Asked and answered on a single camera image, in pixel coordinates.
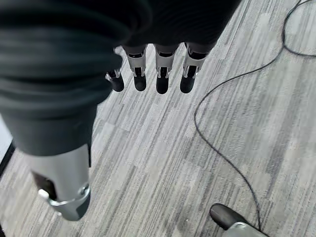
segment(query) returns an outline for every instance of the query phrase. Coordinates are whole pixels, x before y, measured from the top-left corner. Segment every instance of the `black fingertip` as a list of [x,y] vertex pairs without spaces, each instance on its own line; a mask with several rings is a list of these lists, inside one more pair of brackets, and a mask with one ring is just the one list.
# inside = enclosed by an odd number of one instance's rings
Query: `black fingertip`
[[124,90],[124,81],[122,75],[120,75],[119,78],[110,79],[110,82],[114,91],[121,92],[122,90]]
[[138,91],[144,91],[146,89],[146,77],[145,76],[137,76],[134,77],[135,88]]
[[181,92],[185,94],[190,93],[191,90],[193,89],[194,81],[195,81],[195,78],[189,78],[189,77],[185,78],[184,76],[182,76],[181,83],[180,83]]
[[209,214],[213,221],[225,231],[237,222],[249,224],[243,216],[220,203],[212,205]]
[[169,78],[157,78],[156,90],[159,94],[165,94],[168,91]]

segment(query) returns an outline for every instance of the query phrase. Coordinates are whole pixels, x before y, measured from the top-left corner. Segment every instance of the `floor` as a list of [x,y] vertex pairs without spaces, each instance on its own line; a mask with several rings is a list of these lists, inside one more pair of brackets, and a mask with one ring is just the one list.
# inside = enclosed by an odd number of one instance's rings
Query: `floor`
[[[37,197],[23,154],[15,152],[0,181],[6,235],[220,237],[222,230],[208,216],[216,202],[256,223],[247,186],[199,138],[193,113],[210,88],[276,55],[282,22],[295,3],[244,0],[190,94],[179,89],[183,45],[165,95],[156,93],[152,45],[144,92],[134,88],[124,58],[126,88],[100,105],[95,123],[86,216],[75,223],[57,216]],[[311,2],[289,20],[292,48],[316,53],[315,15],[316,2]],[[316,236],[315,63],[284,52],[277,63],[230,82],[202,105],[203,131],[253,184],[263,229],[272,237]]]

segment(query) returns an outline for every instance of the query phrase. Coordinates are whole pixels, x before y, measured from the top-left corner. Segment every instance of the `robotic finger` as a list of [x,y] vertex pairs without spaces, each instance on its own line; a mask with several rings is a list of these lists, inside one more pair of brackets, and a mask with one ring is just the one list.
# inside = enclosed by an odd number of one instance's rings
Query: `robotic finger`
[[178,46],[178,44],[171,46],[155,44],[157,71],[156,89],[159,94],[164,94],[168,90],[169,74],[172,69],[174,55]]
[[124,90],[124,81],[119,69],[107,72],[105,78],[110,81],[113,90],[116,92],[121,92]]
[[247,220],[222,204],[214,204],[210,211],[213,221],[225,230],[223,237],[267,237],[251,226]]
[[138,91],[146,89],[146,48],[146,44],[138,47],[123,46],[133,72],[135,88]]
[[194,86],[198,72],[201,70],[207,55],[215,46],[215,43],[208,45],[186,43],[185,45],[187,53],[183,64],[180,89],[183,93],[189,93]]

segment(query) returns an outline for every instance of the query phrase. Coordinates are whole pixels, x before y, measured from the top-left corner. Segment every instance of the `cord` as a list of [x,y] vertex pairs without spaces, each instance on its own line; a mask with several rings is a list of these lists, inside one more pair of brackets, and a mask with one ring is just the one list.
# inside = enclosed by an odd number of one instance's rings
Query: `cord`
[[248,179],[245,177],[245,175],[232,163],[232,161],[227,158],[227,156],[225,156],[223,153],[221,153],[211,142],[209,142],[205,135],[201,132],[199,126],[198,126],[198,122],[197,122],[197,114],[198,114],[198,111],[199,111],[199,108],[201,106],[201,104],[203,103],[203,101],[209,96],[211,95],[217,88],[219,88],[220,86],[228,83],[229,81],[232,81],[232,80],[235,80],[237,78],[240,78],[242,76],[245,76],[245,75],[249,75],[249,74],[252,74],[254,72],[257,72],[257,71],[260,71],[266,67],[268,67],[269,65],[271,65],[272,63],[274,63],[275,61],[277,61],[280,57],[280,55],[282,54],[283,50],[286,49],[288,50],[290,53],[292,54],[295,54],[295,55],[299,55],[299,56],[304,56],[304,57],[316,57],[316,55],[310,55],[310,54],[304,54],[304,53],[300,53],[300,52],[296,52],[292,49],[290,49],[287,44],[286,44],[286,34],[285,34],[285,28],[286,28],[286,25],[287,25],[287,22],[288,22],[288,19],[290,18],[290,16],[293,14],[293,12],[295,12],[295,10],[303,5],[303,4],[306,4],[308,2],[311,2],[311,1],[314,1],[314,0],[307,0],[307,1],[304,1],[304,2],[301,2],[301,0],[299,0],[296,5],[288,12],[288,14],[286,15],[286,18],[284,20],[284,23],[283,23],[283,28],[282,28],[282,47],[281,49],[279,50],[278,54],[276,55],[276,57],[274,59],[272,59],[269,63],[265,64],[264,66],[260,67],[260,68],[257,68],[255,70],[252,70],[250,72],[246,72],[246,73],[243,73],[243,74],[240,74],[238,76],[235,76],[233,78],[230,78],[230,79],[227,79],[223,82],[221,82],[220,84],[218,84],[217,86],[215,86],[214,88],[212,88],[209,92],[207,92],[206,95],[204,95],[204,97],[200,100],[200,102],[198,103],[197,107],[196,107],[196,110],[194,112],[194,124],[195,124],[195,127],[196,127],[196,130],[198,132],[198,134],[200,135],[200,137],[218,154],[220,155],[241,177],[242,179],[245,181],[245,183],[247,184],[251,194],[252,194],[252,197],[254,199],[254,202],[255,202],[255,205],[256,205],[256,212],[257,212],[257,219],[258,219],[258,230],[260,232],[262,232],[262,223],[261,223],[261,216],[260,216],[260,204],[259,204],[259,201],[257,199],[257,196],[256,196],[256,193],[255,191],[253,190],[251,184],[249,183]]

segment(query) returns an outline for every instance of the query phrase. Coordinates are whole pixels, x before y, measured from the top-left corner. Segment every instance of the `metal bracket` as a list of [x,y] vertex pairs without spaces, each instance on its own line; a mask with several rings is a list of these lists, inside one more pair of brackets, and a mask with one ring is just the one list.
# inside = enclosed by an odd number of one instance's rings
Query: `metal bracket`
[[236,222],[227,231],[223,237],[267,237],[252,226],[243,222]]

